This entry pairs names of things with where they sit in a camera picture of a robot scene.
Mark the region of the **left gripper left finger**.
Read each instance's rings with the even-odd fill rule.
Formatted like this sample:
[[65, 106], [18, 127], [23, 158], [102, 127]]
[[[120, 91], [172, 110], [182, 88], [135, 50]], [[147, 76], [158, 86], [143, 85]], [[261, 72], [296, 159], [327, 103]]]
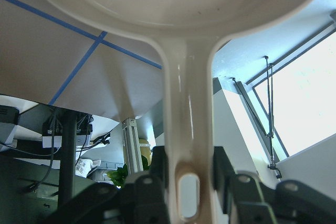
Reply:
[[165, 203], [168, 182], [167, 155], [164, 146], [153, 149], [151, 167], [138, 173], [122, 189], [124, 223], [170, 223]]

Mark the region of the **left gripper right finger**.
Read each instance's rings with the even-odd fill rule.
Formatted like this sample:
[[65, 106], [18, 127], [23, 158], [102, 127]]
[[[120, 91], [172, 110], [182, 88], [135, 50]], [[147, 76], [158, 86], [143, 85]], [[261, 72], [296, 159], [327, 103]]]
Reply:
[[278, 222], [272, 208], [275, 190], [254, 173], [235, 172], [222, 146], [214, 147], [213, 184], [229, 223]]

